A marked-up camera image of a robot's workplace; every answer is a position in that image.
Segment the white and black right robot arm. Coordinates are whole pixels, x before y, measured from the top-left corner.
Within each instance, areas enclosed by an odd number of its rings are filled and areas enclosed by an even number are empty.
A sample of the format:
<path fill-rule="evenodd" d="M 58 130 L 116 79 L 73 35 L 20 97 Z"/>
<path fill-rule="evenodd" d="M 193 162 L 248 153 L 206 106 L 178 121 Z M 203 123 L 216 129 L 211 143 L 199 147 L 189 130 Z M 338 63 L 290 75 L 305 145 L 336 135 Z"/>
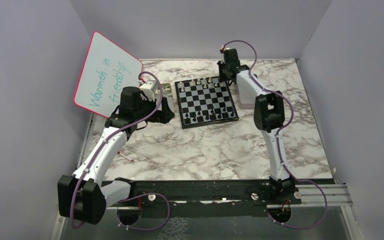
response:
<path fill-rule="evenodd" d="M 232 81 L 241 93 L 254 100 L 254 125 L 264 137 L 269 157 L 268 196 L 272 202 L 280 204 L 296 191 L 296 181 L 287 170 L 285 158 L 283 95 L 280 91 L 267 88 L 247 65 L 242 65 L 235 48 L 222 47 L 220 52 L 222 60 L 217 63 L 220 80 Z"/>

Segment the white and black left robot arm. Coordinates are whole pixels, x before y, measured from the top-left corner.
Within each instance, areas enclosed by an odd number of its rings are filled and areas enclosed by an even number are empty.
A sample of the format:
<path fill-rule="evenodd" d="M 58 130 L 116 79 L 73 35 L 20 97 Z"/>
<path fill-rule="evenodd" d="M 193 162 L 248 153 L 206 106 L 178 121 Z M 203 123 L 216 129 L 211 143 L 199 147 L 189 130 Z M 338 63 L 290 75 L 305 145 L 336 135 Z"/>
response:
<path fill-rule="evenodd" d="M 120 104 L 104 124 L 101 137 L 84 163 L 70 176 L 62 175 L 57 183 L 58 210 L 62 217 L 96 225 L 106 209 L 121 201 L 132 205 L 137 191 L 125 180 L 103 186 L 111 162 L 127 143 L 138 123 L 167 124 L 175 116 L 173 94 L 169 84 L 162 89 L 128 86 L 121 92 Z"/>

